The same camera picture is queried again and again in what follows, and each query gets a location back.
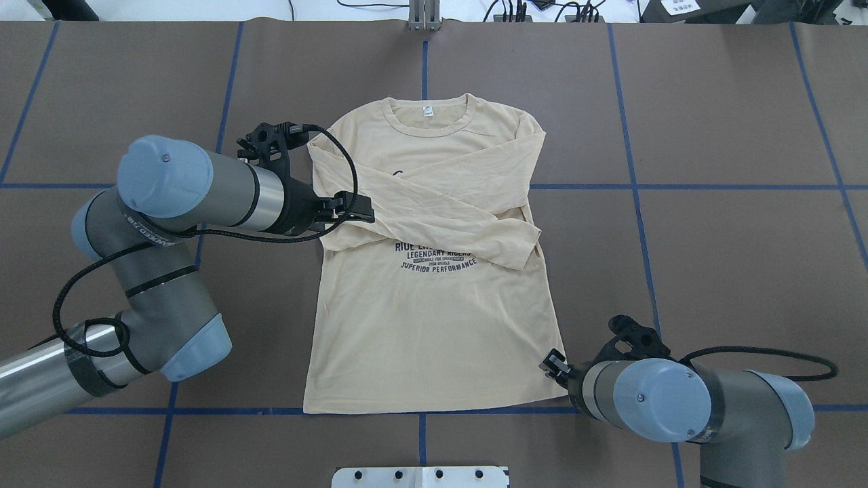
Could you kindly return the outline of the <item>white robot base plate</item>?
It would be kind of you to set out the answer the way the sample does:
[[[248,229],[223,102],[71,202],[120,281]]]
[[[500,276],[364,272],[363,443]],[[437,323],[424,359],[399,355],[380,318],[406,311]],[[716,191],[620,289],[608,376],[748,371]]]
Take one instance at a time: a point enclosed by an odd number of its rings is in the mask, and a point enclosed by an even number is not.
[[[347,467],[334,473],[332,487],[511,487],[503,466]]]

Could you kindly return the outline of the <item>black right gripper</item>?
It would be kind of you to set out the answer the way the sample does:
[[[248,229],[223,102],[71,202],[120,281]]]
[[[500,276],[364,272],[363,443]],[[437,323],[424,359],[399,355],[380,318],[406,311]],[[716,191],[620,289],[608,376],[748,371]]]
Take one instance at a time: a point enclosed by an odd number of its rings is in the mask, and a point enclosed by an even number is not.
[[[566,357],[558,351],[551,349],[539,365],[545,376],[566,388],[568,399],[577,411],[588,411],[588,402],[584,399],[583,384],[594,363],[568,364]]]

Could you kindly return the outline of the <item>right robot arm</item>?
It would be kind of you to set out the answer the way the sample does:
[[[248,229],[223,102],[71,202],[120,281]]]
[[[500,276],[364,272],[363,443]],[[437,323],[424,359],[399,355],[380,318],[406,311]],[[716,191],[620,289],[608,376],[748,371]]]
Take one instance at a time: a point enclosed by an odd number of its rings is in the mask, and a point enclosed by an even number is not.
[[[540,368],[579,413],[648,441],[698,445],[703,487],[787,487],[785,454],[815,429],[806,392],[771,373],[663,358],[569,365],[556,350]]]

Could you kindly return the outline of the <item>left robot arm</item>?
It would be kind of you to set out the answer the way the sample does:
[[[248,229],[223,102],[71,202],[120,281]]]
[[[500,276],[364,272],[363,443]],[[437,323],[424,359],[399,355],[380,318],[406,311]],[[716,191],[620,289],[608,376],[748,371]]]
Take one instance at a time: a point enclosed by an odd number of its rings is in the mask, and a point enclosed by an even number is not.
[[[75,213],[71,234],[91,263],[52,306],[54,333],[2,362],[2,437],[160,371],[188,379],[223,361],[233,344],[187,241],[204,235],[269,243],[306,242],[347,220],[372,223],[371,200],[351,180],[328,197],[292,178],[290,151],[317,125],[263,123],[238,139],[236,157],[163,136],[143,136],[121,158],[117,184]],[[110,266],[128,309],[65,327],[63,303],[75,284]]]

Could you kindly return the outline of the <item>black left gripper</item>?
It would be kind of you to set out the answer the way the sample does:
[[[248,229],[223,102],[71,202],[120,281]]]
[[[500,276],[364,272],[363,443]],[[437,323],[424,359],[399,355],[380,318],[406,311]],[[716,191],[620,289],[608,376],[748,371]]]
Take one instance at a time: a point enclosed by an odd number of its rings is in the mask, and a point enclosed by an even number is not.
[[[284,180],[284,203],[277,220],[277,235],[298,236],[313,228],[325,231],[345,222],[373,223],[376,221],[371,198],[351,191],[339,191],[331,197],[320,197],[312,186],[300,180]]]

